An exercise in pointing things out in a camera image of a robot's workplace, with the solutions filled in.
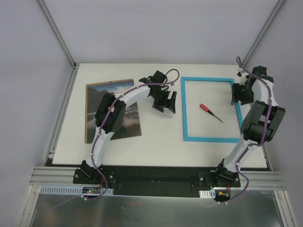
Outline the sunset seascape photo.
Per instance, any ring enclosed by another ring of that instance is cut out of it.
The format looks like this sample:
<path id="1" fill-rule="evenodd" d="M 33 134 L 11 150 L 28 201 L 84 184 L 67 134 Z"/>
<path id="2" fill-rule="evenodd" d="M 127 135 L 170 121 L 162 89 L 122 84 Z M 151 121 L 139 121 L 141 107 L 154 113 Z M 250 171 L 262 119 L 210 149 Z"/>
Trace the sunset seascape photo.
<path id="1" fill-rule="evenodd" d="M 112 136 L 112 140 L 141 136 L 141 126 L 137 103 L 130 105 L 125 110 L 121 128 Z"/>

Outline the red handled screwdriver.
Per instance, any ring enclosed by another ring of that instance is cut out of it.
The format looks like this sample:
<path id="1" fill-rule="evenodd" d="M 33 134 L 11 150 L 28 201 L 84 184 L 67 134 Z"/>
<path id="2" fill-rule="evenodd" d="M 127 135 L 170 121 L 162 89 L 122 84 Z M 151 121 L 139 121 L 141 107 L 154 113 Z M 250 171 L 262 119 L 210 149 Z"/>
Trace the red handled screwdriver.
<path id="1" fill-rule="evenodd" d="M 209 113 L 210 115 L 212 115 L 212 116 L 214 116 L 217 120 L 219 120 L 220 122 L 222 122 L 223 123 L 223 121 L 220 119 L 220 118 L 218 118 L 207 106 L 205 106 L 204 104 L 200 104 L 200 108 L 203 110 L 203 111 L 205 111 L 205 112 L 207 112 L 207 113 Z"/>

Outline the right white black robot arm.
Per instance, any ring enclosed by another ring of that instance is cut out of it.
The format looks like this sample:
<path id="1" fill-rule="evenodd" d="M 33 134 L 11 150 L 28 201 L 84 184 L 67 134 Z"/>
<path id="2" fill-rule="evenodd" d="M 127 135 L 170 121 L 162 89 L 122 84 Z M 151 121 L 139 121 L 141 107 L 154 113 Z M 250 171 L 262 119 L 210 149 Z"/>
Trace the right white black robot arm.
<path id="1" fill-rule="evenodd" d="M 267 75 L 266 67 L 254 67 L 245 79 L 232 85 L 231 104 L 250 104 L 251 109 L 241 125 L 239 142 L 215 169 L 215 187 L 239 186 L 236 181 L 242 164 L 256 148 L 273 139 L 285 115 L 285 109 L 275 101 L 274 79 Z"/>

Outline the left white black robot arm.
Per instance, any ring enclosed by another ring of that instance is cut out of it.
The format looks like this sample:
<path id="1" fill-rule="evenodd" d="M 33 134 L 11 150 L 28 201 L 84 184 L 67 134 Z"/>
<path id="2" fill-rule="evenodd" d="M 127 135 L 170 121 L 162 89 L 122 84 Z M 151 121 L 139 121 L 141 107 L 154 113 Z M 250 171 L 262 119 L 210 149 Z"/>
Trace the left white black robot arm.
<path id="1" fill-rule="evenodd" d="M 114 133 L 122 126 L 125 110 L 137 101 L 152 97 L 152 107 L 160 112 L 168 109 L 173 114 L 176 113 L 176 91 L 169 91 L 180 77 L 177 69 L 171 69 L 168 73 L 175 71 L 177 78 L 169 81 L 167 74 L 156 71 L 154 75 L 141 78 L 138 83 L 121 93 L 109 93 L 104 91 L 103 97 L 95 114 L 96 131 L 92 143 L 91 152 L 82 161 L 80 172 L 84 179 L 95 184 L 99 181 L 100 175 L 104 178 L 99 167 L 103 164 L 103 156 L 108 143 Z"/>

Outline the blue picture frame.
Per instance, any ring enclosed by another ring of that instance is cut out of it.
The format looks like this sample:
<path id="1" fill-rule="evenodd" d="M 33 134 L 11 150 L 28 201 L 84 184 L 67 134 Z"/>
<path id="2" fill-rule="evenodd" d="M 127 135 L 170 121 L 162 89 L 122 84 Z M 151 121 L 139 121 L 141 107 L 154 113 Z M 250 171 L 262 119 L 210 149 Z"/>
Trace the blue picture frame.
<path id="1" fill-rule="evenodd" d="M 182 77 L 183 138 L 190 142 L 237 143 L 243 122 L 238 103 L 231 105 L 232 78 Z M 222 122 L 203 111 L 207 106 Z"/>

